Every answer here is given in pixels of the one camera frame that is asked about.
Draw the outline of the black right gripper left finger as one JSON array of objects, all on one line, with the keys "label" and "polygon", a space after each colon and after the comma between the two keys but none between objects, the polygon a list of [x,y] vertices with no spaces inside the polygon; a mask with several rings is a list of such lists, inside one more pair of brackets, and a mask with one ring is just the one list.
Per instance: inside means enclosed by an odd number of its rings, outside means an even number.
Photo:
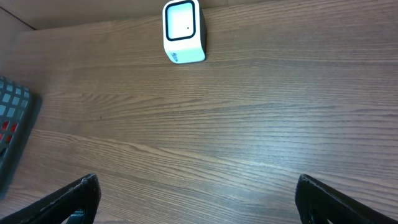
[{"label": "black right gripper left finger", "polygon": [[101,199],[96,174],[88,174],[22,210],[1,219],[1,224],[87,223],[95,220]]}]

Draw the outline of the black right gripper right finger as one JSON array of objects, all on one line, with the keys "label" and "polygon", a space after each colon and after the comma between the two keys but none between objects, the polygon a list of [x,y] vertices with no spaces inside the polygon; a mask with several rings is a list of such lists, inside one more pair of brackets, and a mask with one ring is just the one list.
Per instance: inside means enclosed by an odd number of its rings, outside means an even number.
[{"label": "black right gripper right finger", "polygon": [[387,217],[319,180],[298,178],[295,204],[302,223],[397,224]]}]

